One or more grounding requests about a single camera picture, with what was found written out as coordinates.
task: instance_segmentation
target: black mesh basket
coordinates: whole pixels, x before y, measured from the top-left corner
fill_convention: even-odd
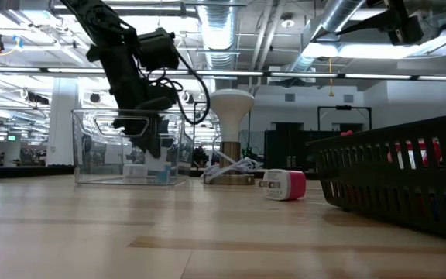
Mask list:
[[[307,148],[330,204],[446,236],[446,116]]]

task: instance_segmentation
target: white lamp shade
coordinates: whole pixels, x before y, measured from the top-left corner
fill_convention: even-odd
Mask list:
[[[240,122],[254,106],[254,97],[247,91],[221,89],[209,96],[211,109],[218,116],[221,126],[221,141],[238,142]]]

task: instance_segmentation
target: white column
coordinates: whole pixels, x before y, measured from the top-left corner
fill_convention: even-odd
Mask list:
[[[81,107],[77,78],[54,78],[46,165],[73,165],[72,109]]]
[[[3,166],[14,167],[13,160],[20,159],[20,148],[22,147],[22,133],[8,132],[8,139],[5,146],[5,159]]]

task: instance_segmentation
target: clear plastic bin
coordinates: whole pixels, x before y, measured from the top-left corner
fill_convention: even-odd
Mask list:
[[[174,185],[189,178],[194,142],[181,115],[118,109],[72,113],[76,183]],[[115,121],[129,128],[116,129]]]

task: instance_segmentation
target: robotic arm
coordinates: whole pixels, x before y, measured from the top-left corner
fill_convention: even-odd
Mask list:
[[[159,111],[169,109],[178,102],[181,112],[187,122],[196,125],[204,121],[209,112],[209,93],[201,77],[193,71],[174,46],[173,33],[158,28],[152,33],[137,36],[136,29],[124,22],[113,9],[101,0],[61,0],[75,15],[94,45],[87,52],[90,62],[101,61],[106,78],[111,86],[110,94],[120,109],[138,109]],[[201,83],[206,94],[206,109],[201,119],[191,121],[184,113],[180,103],[175,81],[170,81],[164,75],[155,81],[150,81],[140,72],[141,65],[146,71],[168,68],[177,69],[179,59],[196,79]],[[160,139],[157,132],[162,119],[157,115],[151,117],[151,124],[140,137],[130,140],[142,151],[148,150],[155,158],[160,156]],[[138,120],[116,119],[115,128],[124,128],[126,135],[139,135],[144,129],[144,123]]]

